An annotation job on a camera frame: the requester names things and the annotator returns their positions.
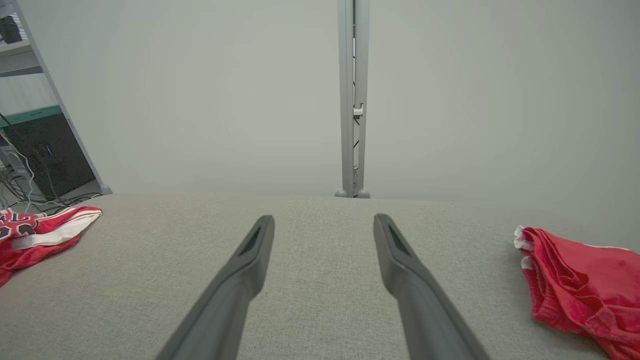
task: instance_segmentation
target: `red fabric with white trim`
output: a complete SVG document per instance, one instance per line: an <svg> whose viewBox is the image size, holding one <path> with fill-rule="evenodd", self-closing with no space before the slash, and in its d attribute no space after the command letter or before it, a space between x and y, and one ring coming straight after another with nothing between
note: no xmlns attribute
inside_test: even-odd
<svg viewBox="0 0 640 360"><path fill-rule="evenodd" d="M533 316L593 337L614 360L640 359L640 256L594 247L542 229L516 230Z"/></svg>
<svg viewBox="0 0 640 360"><path fill-rule="evenodd" d="M0 287L17 269L73 247L80 232L101 214L91 206L67 208L51 216L0 211Z"/></svg>

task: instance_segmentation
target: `white wall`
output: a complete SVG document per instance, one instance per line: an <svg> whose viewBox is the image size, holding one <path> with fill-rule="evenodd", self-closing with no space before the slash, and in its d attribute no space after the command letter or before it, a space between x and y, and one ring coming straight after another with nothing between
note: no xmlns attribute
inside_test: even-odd
<svg viewBox="0 0 640 360"><path fill-rule="evenodd" d="M4 116L57 104L44 74L0 78L0 113Z"/></svg>
<svg viewBox="0 0 640 360"><path fill-rule="evenodd" d="M372 1L365 187L636 246L638 19L634 0Z"/></svg>
<svg viewBox="0 0 640 360"><path fill-rule="evenodd" d="M340 188L335 2L18 4L114 192Z"/></svg>

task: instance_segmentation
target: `green strip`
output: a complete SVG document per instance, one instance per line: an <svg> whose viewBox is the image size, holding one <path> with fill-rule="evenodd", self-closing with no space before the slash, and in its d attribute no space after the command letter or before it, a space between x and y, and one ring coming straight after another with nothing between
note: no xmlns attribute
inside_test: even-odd
<svg viewBox="0 0 640 360"><path fill-rule="evenodd" d="M9 123L11 125L16 125L20 124L21 122L27 122L57 114L62 114L62 109L58 105L54 105L47 108L29 110L25 111L24 113L9 115L6 117L6 119L9 120ZM4 121L0 122L0 128L6 126L7 124L5 124Z"/></svg>

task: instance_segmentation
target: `white cable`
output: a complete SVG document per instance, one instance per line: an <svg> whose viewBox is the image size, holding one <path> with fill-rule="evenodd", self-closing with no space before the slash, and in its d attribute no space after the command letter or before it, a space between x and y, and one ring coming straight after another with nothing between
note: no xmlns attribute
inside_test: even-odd
<svg viewBox="0 0 640 360"><path fill-rule="evenodd" d="M27 159L27 157L25 155L22 155L22 153L18 150L18 148L16 146L14 146L14 144L11 143L11 141L9 141L9 139L7 139L6 136L1 131L0 131L0 135L2 135L4 140L7 143L9 143L9 145L11 145L11 147L13 147L13 150L15 150L15 152L18 155L20 155L20 156L22 156L24 158L24 162L26 164L26 168L31 173L31 178L29 178L29 193L27 194L27 200L29 200L29 204L27 204L27 208L24 210L24 212L28 214L29 207L31 207L31 193L33 192L33 178L36 176L36 174L32 171L31 167L29 166L29 159Z"/></svg>

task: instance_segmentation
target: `floor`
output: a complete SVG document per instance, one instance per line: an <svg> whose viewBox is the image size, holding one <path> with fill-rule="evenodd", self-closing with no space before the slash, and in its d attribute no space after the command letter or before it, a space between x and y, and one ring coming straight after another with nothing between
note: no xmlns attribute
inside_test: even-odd
<svg viewBox="0 0 640 360"><path fill-rule="evenodd" d="M80 186L79 188L76 188L68 193L66 193L65 195L60 195L60 197L62 197L63 199L68 199L74 196L78 196L78 195L82 195L82 194L86 194L86 193L97 193L100 192L100 185L98 184L97 180L93 180L89 183L86 183L82 186ZM2 193L3 194L3 201L4 199L6 199L8 202L5 202L5 204L13 204L14 202L17 202L18 200L15 198L15 196L13 196L12 193L10 193L9 191L7 191L5 189L5 191ZM42 211L39 211L38 209L36 209L34 207L34 205L31 205L29 207L29 213L40 213L40 212L44 212L46 213L47 210L49 209L57 209L58 205L56 204L46 204L46 205L37 205L38 208ZM19 204L16 206L12 206L12 210L17 211L19 213L23 213L25 212L27 208L27 204Z"/></svg>

